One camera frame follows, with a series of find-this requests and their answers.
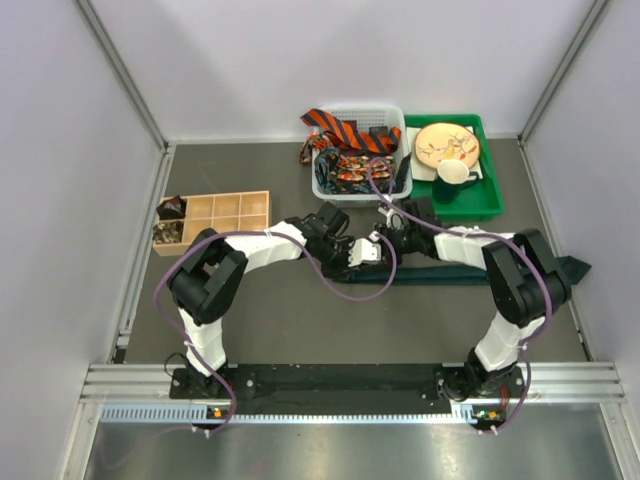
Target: wooden compartment tray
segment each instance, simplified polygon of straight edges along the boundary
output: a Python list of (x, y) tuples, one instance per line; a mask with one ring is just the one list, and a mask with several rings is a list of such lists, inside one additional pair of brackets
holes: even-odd
[(182, 220), (159, 220), (157, 223), (182, 222), (182, 239), (180, 243), (153, 242), (153, 249), (158, 255), (182, 255), (198, 234), (209, 227), (224, 233), (264, 230), (271, 225), (271, 198), (268, 191), (189, 195), (181, 198), (187, 202), (186, 217)]

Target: green tray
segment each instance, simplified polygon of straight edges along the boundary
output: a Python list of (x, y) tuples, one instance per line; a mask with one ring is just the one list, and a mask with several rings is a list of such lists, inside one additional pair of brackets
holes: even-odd
[[(407, 127), (425, 127), (432, 123), (456, 123), (465, 127), (473, 127), (474, 134), (480, 141), (480, 168), (483, 179), (462, 191), (453, 203), (441, 204), (433, 200), (433, 206), (441, 220), (447, 222), (484, 222), (504, 213), (504, 202), (498, 185), (496, 171), (493, 168), (491, 152), (487, 137), (484, 135), (482, 120), (478, 115), (444, 114), (444, 115), (405, 115)], [(433, 182), (413, 181), (411, 198), (431, 197)]]

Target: plate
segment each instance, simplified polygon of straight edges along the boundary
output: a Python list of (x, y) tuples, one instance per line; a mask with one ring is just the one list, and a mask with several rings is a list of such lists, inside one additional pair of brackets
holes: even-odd
[(420, 130), (413, 151), (421, 163), (434, 169), (443, 160), (452, 158), (471, 168), (478, 162), (480, 142), (462, 125), (434, 123)]

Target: black and orange tie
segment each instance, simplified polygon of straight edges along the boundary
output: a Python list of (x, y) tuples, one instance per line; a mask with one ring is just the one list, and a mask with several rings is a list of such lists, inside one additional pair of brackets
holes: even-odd
[(371, 153), (392, 153), (398, 149), (402, 137), (402, 130), (398, 127), (391, 128), (389, 135), (370, 135), (359, 132), (347, 122), (338, 120), (330, 113), (318, 108), (309, 110), (300, 119), (310, 127), (324, 128), (325, 134), (338, 148), (354, 148)]

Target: fabric strap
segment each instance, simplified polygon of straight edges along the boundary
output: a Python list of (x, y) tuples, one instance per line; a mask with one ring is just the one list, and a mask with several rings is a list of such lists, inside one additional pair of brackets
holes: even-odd
[(398, 149), (402, 137), (402, 130), (398, 127), (391, 128), (389, 135), (370, 135), (359, 132), (347, 122), (338, 120), (330, 113), (318, 108), (309, 110), (300, 118), (310, 127), (324, 128), (325, 134), (338, 148), (354, 148), (372, 153), (392, 153)]
[(298, 162), (302, 164), (311, 163), (313, 157), (313, 150), (321, 152), (325, 148), (329, 148), (331, 140), (322, 133), (312, 133), (307, 138), (307, 141), (302, 145), (300, 155), (298, 155)]

